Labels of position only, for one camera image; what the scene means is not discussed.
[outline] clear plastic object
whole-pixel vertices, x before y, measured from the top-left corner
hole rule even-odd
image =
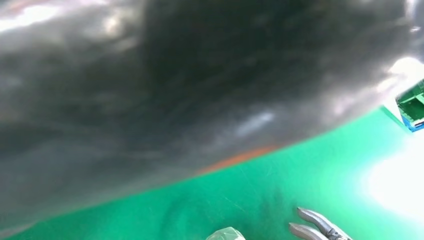
[[[227,227],[214,232],[206,240],[246,240],[236,229]]]

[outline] green table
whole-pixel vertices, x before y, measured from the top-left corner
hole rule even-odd
[[[204,240],[231,226],[247,240],[293,240],[287,224],[301,222],[296,206],[321,212],[356,240],[422,239],[423,165],[410,157],[411,139],[380,109],[290,148],[40,222],[10,239]]]

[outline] blue edge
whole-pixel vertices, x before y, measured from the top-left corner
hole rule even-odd
[[[418,125],[414,126],[414,125],[412,125],[412,124],[411,124],[411,122],[410,122],[410,121],[408,121],[408,120],[407,120],[404,116],[402,116],[402,120],[403,120],[403,123],[405,124],[405,126],[406,126],[409,130],[411,130],[411,132],[416,132],[416,131],[418,131],[418,130],[424,129],[424,122],[422,122],[422,123],[420,123],[420,124],[418,124]]]

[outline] pliers jaw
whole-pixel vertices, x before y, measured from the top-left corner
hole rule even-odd
[[[330,222],[323,215],[301,207],[297,208],[299,217],[309,223],[314,224],[319,230],[310,226],[289,223],[289,229],[295,236],[304,240],[352,240],[338,226]]]

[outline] pliers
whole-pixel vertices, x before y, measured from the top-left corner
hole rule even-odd
[[[330,222],[323,215],[301,207],[297,208],[299,217],[314,224],[318,229],[310,226],[289,223],[288,227],[292,234],[304,240],[352,240],[344,231]]]

